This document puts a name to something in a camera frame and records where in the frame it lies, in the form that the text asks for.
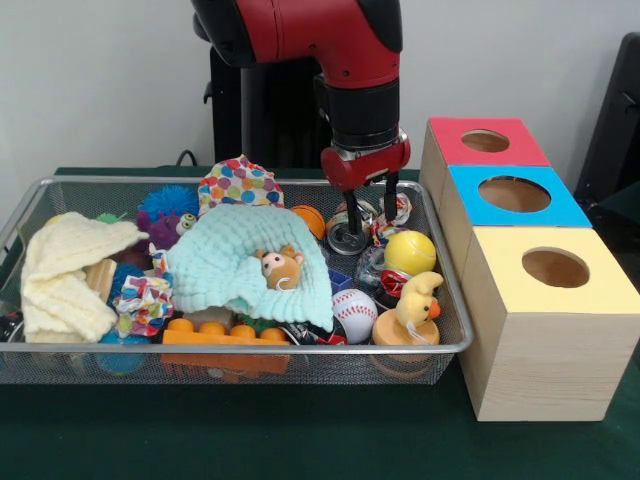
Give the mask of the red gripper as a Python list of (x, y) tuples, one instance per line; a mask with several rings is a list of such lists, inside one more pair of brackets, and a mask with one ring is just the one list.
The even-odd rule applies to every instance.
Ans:
[(321, 166), (329, 183), (343, 193), (348, 215), (349, 233), (359, 235), (362, 218), (353, 190), (369, 181), (387, 175), (384, 195), (384, 213), (387, 220), (397, 216), (397, 184), (399, 172), (410, 158), (411, 145), (407, 134), (400, 129), (396, 140), (382, 148), (361, 151), (344, 150), (337, 146), (325, 148), (321, 153)]

